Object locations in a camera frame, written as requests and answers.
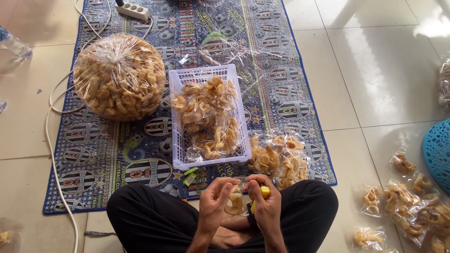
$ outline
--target black pants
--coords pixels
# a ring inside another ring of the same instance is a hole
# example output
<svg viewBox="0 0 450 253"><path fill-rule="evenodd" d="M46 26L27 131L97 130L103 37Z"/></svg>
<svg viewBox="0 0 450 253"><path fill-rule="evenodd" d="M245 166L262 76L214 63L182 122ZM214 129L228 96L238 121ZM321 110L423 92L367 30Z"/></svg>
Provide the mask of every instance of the black pants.
<svg viewBox="0 0 450 253"><path fill-rule="evenodd" d="M316 252L338 211L333 189L320 181L304 180L282 190L281 197L281 229L288 251ZM142 184L116 190L108 201L107 213L128 253L184 253L198 222L194 207ZM248 242L230 249L210 246L208 252L264 252L264 238L254 216L248 219L258 231Z"/></svg>

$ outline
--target socket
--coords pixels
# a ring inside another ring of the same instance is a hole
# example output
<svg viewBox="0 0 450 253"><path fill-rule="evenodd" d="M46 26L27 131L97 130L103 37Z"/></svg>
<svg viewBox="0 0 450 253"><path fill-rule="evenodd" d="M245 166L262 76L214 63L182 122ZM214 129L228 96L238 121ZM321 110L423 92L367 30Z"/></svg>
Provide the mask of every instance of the socket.
<svg viewBox="0 0 450 253"><path fill-rule="evenodd" d="M144 21L147 21L150 18L150 11L147 8L127 2L123 2L123 4L124 5L122 6L118 6L116 4L116 10L118 13L138 18Z"/></svg>

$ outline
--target star print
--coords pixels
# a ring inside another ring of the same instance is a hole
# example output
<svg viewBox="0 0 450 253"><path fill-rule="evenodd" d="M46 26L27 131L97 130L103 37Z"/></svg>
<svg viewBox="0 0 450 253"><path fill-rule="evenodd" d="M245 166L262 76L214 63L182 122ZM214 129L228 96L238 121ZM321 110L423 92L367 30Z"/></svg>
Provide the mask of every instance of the star print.
<svg viewBox="0 0 450 253"><path fill-rule="evenodd" d="M173 179L178 179L178 180L181 181L181 176L182 176L182 175L183 175L183 174L180 173L180 171L174 172L174 173L173 173Z"/></svg>

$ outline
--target floor mat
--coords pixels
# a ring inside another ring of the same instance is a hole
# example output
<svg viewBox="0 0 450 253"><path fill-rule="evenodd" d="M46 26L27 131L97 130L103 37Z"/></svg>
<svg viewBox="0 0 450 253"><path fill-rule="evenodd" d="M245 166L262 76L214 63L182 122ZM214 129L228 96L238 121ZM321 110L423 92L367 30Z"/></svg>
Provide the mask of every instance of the floor mat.
<svg viewBox="0 0 450 253"><path fill-rule="evenodd" d="M311 158L308 178L336 185L302 60L280 0L130 2L152 13L152 30L146 41L160 51L167 71L236 64L248 128L297 131L305 138L304 151ZM149 22L118 14L114 3L86 0L83 13L99 31L108 19L111 4L112 20L102 37L119 32L142 37ZM93 34L80 18L74 59ZM215 37L225 38L226 45ZM230 59L227 55L231 50L253 53L244 59ZM67 86L72 83L70 76ZM168 96L169 85L167 82L164 96ZM80 105L75 92L67 93L64 110ZM146 184L194 200L216 177L249 174L246 163L218 164L200 168L196 181L185 186L183 173L172 168L171 124L171 112L165 103L139 122L106 121L86 108L63 115L55 159L59 182L72 212L104 210L111 194L129 183ZM134 176L136 172L141 172L139 177ZM66 212L52 172L43 212Z"/></svg>

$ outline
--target water bottle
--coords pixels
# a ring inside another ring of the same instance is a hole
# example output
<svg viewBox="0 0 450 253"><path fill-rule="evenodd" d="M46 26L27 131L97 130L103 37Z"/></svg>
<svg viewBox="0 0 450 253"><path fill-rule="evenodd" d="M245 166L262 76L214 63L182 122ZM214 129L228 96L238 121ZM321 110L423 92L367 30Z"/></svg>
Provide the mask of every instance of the water bottle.
<svg viewBox="0 0 450 253"><path fill-rule="evenodd" d="M15 54L25 59L27 59L33 54L31 48L29 48L20 39L14 37L11 33L9 33L9 31L3 29L1 26L0 26L0 43L3 44L7 49L13 51Z"/></svg>
<svg viewBox="0 0 450 253"><path fill-rule="evenodd" d="M6 108L6 101L0 99L0 112L2 112Z"/></svg>

